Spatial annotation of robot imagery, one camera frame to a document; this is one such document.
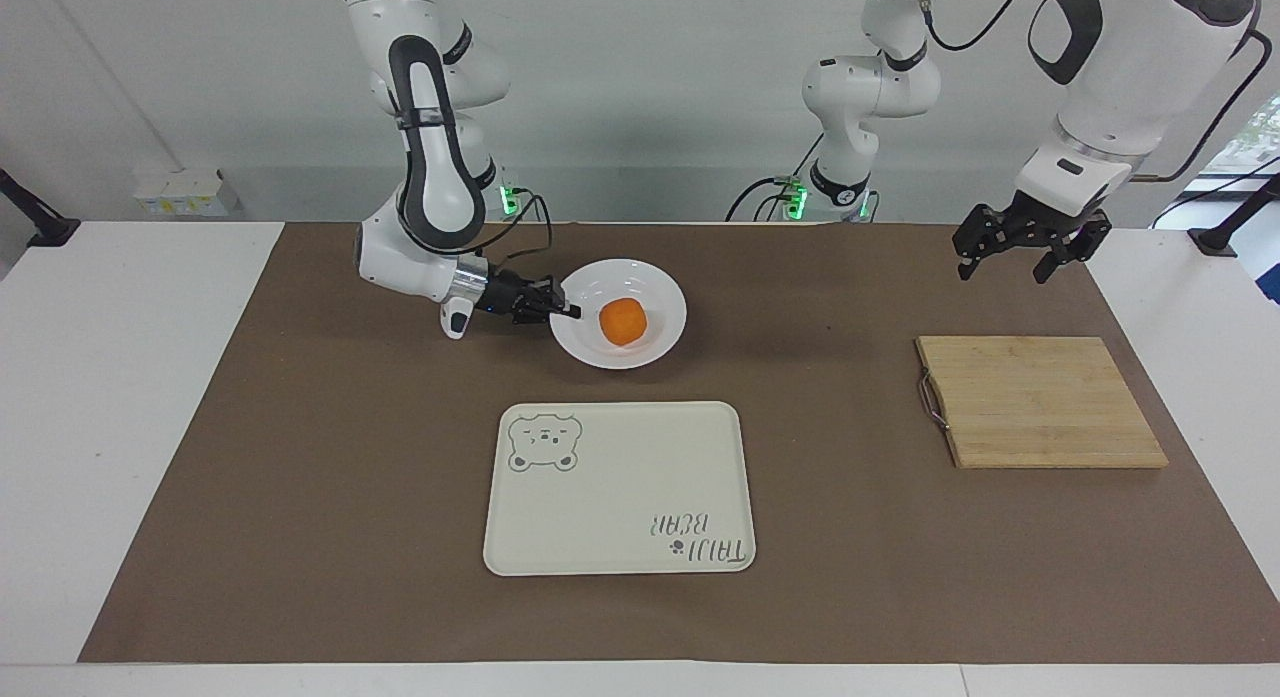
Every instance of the brown mat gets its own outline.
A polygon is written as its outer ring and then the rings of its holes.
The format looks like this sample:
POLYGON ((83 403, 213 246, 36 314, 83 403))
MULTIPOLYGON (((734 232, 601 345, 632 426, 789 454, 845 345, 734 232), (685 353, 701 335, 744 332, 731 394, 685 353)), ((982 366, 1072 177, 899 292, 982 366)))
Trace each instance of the brown mat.
POLYGON ((1280 661, 1280 606, 1084 269, 960 283, 945 226, 563 226, 522 272, 631 256, 686 292, 680 345, 605 373, 544 327, 445 340, 356 278, 353 231, 284 229, 82 660, 1280 661), (955 469, 919 334, 1102 336, 1170 467, 955 469), (485 570, 506 407, 682 398, 741 414, 750 569, 485 570))

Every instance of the black stand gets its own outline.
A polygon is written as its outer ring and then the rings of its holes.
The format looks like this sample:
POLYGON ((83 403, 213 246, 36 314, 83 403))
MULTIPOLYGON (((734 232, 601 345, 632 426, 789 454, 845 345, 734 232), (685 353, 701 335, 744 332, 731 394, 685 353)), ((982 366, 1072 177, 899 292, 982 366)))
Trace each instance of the black stand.
POLYGON ((3 169, 0 169, 0 194, 9 197, 9 201, 36 225, 37 235, 27 242, 28 247, 61 247, 79 226, 78 219, 63 217, 58 210, 51 208, 36 194, 31 194, 26 187, 18 185, 3 169))
POLYGON ((1231 249, 1231 237, 1235 235, 1235 230, 1244 226, 1258 210, 1265 208, 1270 205, 1271 200, 1280 197, 1280 173, 1272 174, 1271 179, 1267 179, 1266 185, 1258 188, 1253 192, 1244 203, 1235 208, 1230 217, 1222 220, 1222 224, 1212 229, 1188 229, 1188 235, 1192 237, 1192 242, 1199 247, 1201 252, 1211 256, 1211 258, 1234 258, 1235 251, 1231 249))

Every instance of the wooden cutting board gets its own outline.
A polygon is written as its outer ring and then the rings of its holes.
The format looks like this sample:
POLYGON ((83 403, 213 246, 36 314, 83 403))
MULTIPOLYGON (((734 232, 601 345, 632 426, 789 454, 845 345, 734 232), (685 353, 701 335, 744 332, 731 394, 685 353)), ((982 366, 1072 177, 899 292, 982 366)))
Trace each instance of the wooden cutting board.
POLYGON ((960 468, 1164 468, 1098 338, 918 338, 960 468))

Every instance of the bear face illustration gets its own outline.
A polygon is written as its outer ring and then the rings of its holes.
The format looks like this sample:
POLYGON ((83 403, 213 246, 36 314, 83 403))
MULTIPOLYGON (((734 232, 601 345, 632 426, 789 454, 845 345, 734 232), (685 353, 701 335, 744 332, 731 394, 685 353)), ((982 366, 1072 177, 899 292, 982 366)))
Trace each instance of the bear face illustration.
POLYGON ((536 414, 520 418, 507 428, 511 439, 511 457, 507 466, 515 472, 525 472, 530 466, 556 466, 568 472, 577 464, 577 439, 582 436, 582 423, 575 416, 536 414))

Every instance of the orange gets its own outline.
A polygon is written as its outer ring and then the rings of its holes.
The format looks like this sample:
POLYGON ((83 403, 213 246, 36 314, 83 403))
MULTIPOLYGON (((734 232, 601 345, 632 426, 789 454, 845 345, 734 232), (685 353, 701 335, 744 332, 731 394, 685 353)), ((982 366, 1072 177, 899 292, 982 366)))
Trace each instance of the orange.
POLYGON ((600 309, 600 331, 617 347, 626 347, 644 338, 645 329, 649 329, 649 318, 645 317, 640 302, 632 301, 631 297, 612 301, 600 309))

